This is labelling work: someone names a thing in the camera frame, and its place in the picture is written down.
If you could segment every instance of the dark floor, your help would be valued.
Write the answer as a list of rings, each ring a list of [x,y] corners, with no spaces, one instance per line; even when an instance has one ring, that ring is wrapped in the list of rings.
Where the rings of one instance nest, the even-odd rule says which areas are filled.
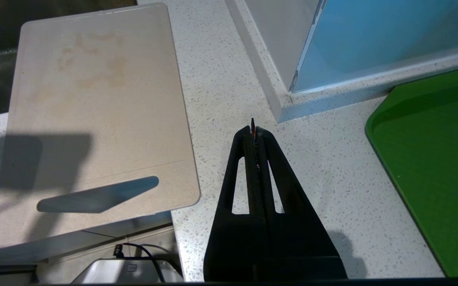
[[[135,0],[0,0],[0,114],[8,112],[19,31],[31,20],[136,5]]]

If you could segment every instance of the green plastic tray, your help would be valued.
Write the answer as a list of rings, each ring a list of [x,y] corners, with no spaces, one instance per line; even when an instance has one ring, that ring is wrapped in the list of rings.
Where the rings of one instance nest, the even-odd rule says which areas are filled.
[[[445,273],[458,277],[458,71],[394,88],[365,131]]]

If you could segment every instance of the stain on cutting board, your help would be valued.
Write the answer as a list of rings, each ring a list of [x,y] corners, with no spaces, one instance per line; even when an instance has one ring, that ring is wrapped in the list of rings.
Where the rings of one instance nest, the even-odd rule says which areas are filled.
[[[72,75],[75,78],[75,87],[89,89],[97,83],[105,83],[108,87],[122,87],[126,82],[127,58],[124,55],[115,54],[114,51],[121,51],[124,41],[124,36],[114,31],[107,34],[75,33],[74,45],[61,50],[61,55],[57,60],[58,71],[71,74],[77,60],[82,59],[84,62],[86,59],[92,60],[88,57],[95,57],[95,60],[105,62],[106,70],[96,72],[91,76]]]

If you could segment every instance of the white countertop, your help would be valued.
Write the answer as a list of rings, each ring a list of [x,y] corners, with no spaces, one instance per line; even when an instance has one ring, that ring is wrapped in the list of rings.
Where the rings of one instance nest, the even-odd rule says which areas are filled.
[[[202,193],[196,205],[173,211],[186,281],[202,280],[231,142],[252,117],[275,135],[350,278],[443,276],[365,136],[383,98],[277,124],[225,2],[163,2]]]

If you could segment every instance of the speckled countertop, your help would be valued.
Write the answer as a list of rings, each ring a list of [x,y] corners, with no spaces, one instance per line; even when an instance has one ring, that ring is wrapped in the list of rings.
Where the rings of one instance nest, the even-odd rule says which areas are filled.
[[[163,2],[202,193],[196,205],[173,211],[187,281],[202,280],[231,142],[252,117],[275,135],[350,278],[443,276],[365,137],[383,98],[277,124],[225,2]]]

